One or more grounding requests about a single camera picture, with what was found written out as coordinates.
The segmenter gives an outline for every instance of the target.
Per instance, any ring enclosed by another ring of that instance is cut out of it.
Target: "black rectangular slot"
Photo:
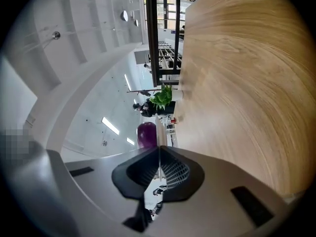
[[[273,218],[273,214],[246,187],[236,187],[231,192],[257,227]]]
[[[69,171],[72,177],[80,176],[89,172],[92,172],[94,169],[90,167],[80,168]]]

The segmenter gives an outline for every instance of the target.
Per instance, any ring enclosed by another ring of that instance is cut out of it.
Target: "round ceiling lamp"
[[[120,15],[120,18],[123,20],[123,21],[128,21],[128,15],[127,15],[127,12],[126,12],[126,10],[124,10],[123,12],[122,12],[122,14]]]

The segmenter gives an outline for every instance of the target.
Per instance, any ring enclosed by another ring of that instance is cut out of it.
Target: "desk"
[[[316,168],[313,39],[288,0],[197,0],[186,11],[179,148],[230,161],[286,197]]]

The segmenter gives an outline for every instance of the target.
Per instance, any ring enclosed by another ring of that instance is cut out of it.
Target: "linear light fixture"
[[[133,146],[135,145],[134,141],[132,141],[131,139],[127,138],[126,141],[130,144],[132,144]]]
[[[119,130],[114,125],[112,125],[105,117],[103,117],[102,123],[106,125],[109,129],[111,129],[114,133],[119,135]]]
[[[131,91],[131,89],[130,89],[130,85],[129,85],[129,82],[128,82],[128,80],[127,80],[127,76],[126,76],[126,74],[124,74],[124,77],[125,77],[125,80],[126,80],[126,82],[127,82],[128,89],[129,89],[129,91]]]

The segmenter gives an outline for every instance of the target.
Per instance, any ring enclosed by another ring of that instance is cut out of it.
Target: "person in black clothing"
[[[150,99],[148,98],[146,100],[145,103],[143,103],[142,105],[140,104],[133,104],[133,108],[136,111],[140,111],[141,115],[143,117],[152,117],[155,116],[156,113],[158,115],[168,115],[168,114],[173,114],[174,112],[174,106],[175,106],[176,102],[171,101],[166,107],[165,110],[164,109],[159,109],[157,110],[157,108],[154,106],[154,104],[150,101]]]

